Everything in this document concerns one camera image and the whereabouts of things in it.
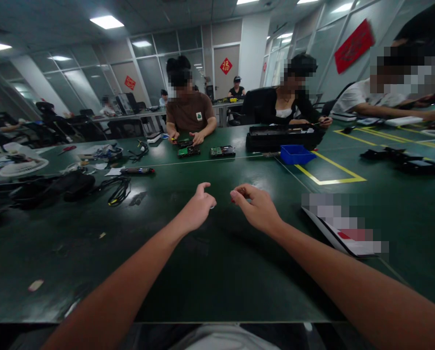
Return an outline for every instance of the green table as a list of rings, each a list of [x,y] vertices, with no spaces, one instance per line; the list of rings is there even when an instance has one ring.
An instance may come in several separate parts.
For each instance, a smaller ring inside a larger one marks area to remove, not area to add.
[[[230,190],[243,182],[266,189],[285,221],[325,243],[301,212],[301,195],[363,196],[372,205],[359,207],[359,216],[365,217],[367,228],[381,230],[381,240],[391,242],[391,253],[362,261],[435,302],[435,176],[405,175],[388,161],[358,157],[370,144],[400,144],[435,158],[435,143],[417,143],[428,137],[415,130],[336,132],[346,125],[334,123],[319,146],[319,157],[303,168],[247,153],[248,127],[229,127],[207,137],[202,154],[191,158],[178,159],[176,147],[166,140],[151,146],[135,166],[154,167],[156,175],[134,177],[131,194],[119,207],[107,205],[112,189],[77,203],[60,200],[43,209],[8,211],[0,227],[0,322],[60,322],[74,302],[166,225],[204,181],[211,182],[207,191],[218,204],[204,225],[177,247],[138,321],[344,320],[292,258],[231,205]],[[78,144],[77,150],[98,143]],[[210,159],[210,147],[228,144],[236,148],[235,159]],[[119,145],[137,150],[135,139]],[[74,151],[57,156],[61,148],[43,154],[50,164],[38,174],[55,174],[76,161]],[[95,174],[97,183],[105,173]],[[130,206],[133,195],[141,192],[146,192],[141,204]],[[38,279],[44,284],[28,292]]]

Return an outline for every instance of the brown t-shirt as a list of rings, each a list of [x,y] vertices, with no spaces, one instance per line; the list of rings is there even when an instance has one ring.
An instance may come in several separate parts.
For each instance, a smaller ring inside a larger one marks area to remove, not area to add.
[[[192,91],[186,101],[170,100],[166,105],[167,122],[182,131],[200,131],[214,117],[213,105],[207,95]]]

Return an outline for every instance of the black cable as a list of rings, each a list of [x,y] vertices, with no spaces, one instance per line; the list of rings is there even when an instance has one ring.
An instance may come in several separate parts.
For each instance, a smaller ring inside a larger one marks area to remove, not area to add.
[[[127,150],[127,152],[133,154],[132,156],[128,156],[128,159],[132,160],[133,163],[140,161],[141,158],[143,158],[149,152],[148,144],[146,142],[143,142],[140,140],[138,140],[138,142],[139,142],[140,146],[145,148],[141,153],[136,154],[136,153],[132,152],[131,150]]]
[[[116,207],[120,205],[130,194],[131,191],[131,183],[130,183],[130,177],[124,176],[124,175],[118,175],[112,179],[105,180],[101,182],[101,185],[99,186],[99,190],[103,190],[104,188],[118,183],[119,186],[114,191],[114,193],[109,197],[107,204],[111,207]]]

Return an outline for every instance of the cable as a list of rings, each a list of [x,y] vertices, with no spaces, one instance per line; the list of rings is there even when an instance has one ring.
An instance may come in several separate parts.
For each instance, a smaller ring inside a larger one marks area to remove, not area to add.
[[[131,191],[130,177],[123,175],[118,175],[112,179],[104,180],[101,182],[101,185],[99,185],[98,189],[101,191],[104,188],[116,183],[118,183],[119,186],[107,200],[107,204],[109,204],[110,207],[119,206],[128,197]]]

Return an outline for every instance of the blue plastic box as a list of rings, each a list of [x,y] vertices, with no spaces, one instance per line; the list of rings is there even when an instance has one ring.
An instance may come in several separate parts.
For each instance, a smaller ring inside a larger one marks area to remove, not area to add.
[[[284,145],[281,146],[281,158],[284,163],[289,165],[304,165],[312,159],[315,159],[316,155],[307,151],[302,145]]]

